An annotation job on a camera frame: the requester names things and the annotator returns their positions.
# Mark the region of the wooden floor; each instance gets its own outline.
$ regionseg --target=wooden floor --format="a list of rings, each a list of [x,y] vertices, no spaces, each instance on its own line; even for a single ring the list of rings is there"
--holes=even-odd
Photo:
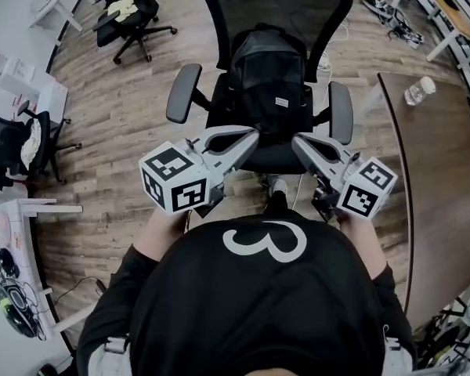
[[[68,180],[66,186],[49,179],[37,197],[56,197],[67,204],[81,204],[80,215],[42,216],[38,219],[38,241],[47,282],[54,297],[73,287],[85,276],[108,283],[110,274],[121,261],[129,245],[138,237],[154,206],[143,192],[137,162],[140,157],[169,139],[194,136],[205,123],[205,112],[192,108],[186,125],[168,123],[165,104],[172,81],[186,63],[204,67],[200,89],[210,95],[219,71],[217,41],[212,20],[204,0],[158,0],[161,4],[158,25],[173,24],[176,36],[154,35],[146,46],[153,56],[147,63],[136,46],[122,57],[116,67],[112,57],[121,44],[105,49],[96,47],[96,35],[90,30],[99,15],[98,8],[83,1],[75,18],[85,31],[70,27],[64,36],[52,67],[52,75],[68,87],[65,116],[72,124],[63,131],[61,142],[82,142],[82,150],[62,152],[58,157],[60,171]],[[414,29],[425,36],[425,44],[413,50],[402,41],[390,40],[360,0],[345,21],[349,29],[347,42],[334,42],[327,47],[333,64],[332,79],[348,86],[354,107],[376,82],[376,73],[389,71],[461,85],[448,52],[432,63],[425,56],[436,45],[436,32],[416,3],[401,5]],[[340,28],[334,38],[343,39]],[[329,73],[319,73],[314,85],[315,111],[322,108]],[[350,150],[360,151],[365,158],[375,155],[400,174],[400,160],[395,135],[387,113],[374,110],[364,126],[355,126]],[[295,199],[297,176],[288,177],[289,200]],[[318,214],[310,204],[314,181],[303,177],[295,209],[311,219]],[[205,221],[230,219],[262,211],[266,194],[257,177],[238,172],[227,181],[228,197]],[[191,226],[201,220],[192,216]],[[393,267],[397,294],[403,300],[407,278],[407,214],[402,181],[376,219],[382,247]],[[57,305],[61,318],[97,300],[93,279],[83,284]],[[83,323],[69,330],[76,345]]]

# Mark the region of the chair seat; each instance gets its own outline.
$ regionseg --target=chair seat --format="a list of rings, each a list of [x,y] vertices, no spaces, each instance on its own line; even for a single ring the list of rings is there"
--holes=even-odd
[[[227,85],[227,74],[221,74],[212,95],[212,109],[209,111],[206,128],[218,127],[220,125],[251,126],[235,111],[219,109],[220,102],[223,99],[223,92],[226,90]],[[309,126],[302,130],[303,132],[311,132],[313,130],[312,95],[307,99],[307,107],[311,109],[309,110],[310,122]],[[291,141],[270,146],[258,146],[241,168],[250,172],[266,174],[303,174],[306,171],[292,150]]]
[[[144,13],[137,11],[120,23],[117,21],[110,21],[103,27],[97,30],[97,45],[99,47],[106,46],[112,41],[118,38],[127,38],[131,31],[134,31],[136,27],[145,27],[155,15],[152,13]],[[105,12],[99,17],[98,22],[107,17]]]

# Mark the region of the white cloth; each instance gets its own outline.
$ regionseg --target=white cloth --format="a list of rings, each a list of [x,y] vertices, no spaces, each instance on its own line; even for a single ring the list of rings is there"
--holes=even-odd
[[[110,7],[108,7],[108,15],[110,16],[111,14],[120,11],[120,15],[115,18],[115,20],[117,22],[122,22],[137,10],[138,8],[134,5],[134,0],[119,0],[118,2],[110,4]]]
[[[42,128],[40,122],[35,118],[31,124],[30,138],[21,147],[21,161],[28,170],[34,157],[37,155],[40,142],[42,141]]]

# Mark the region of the black backpack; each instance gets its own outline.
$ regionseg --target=black backpack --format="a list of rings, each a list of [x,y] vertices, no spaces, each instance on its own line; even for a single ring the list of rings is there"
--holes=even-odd
[[[311,131],[313,103],[306,99],[311,88],[304,84],[306,47],[301,41],[284,30],[260,26],[240,34],[234,48],[229,72],[233,109],[243,125],[259,130],[260,146]]]

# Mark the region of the white box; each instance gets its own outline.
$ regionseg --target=white box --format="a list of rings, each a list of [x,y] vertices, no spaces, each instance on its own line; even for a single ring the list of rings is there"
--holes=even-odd
[[[397,175],[372,157],[345,181],[337,207],[364,219],[372,219],[389,196]]]
[[[147,195],[168,215],[209,202],[210,172],[170,142],[142,157],[139,170]]]

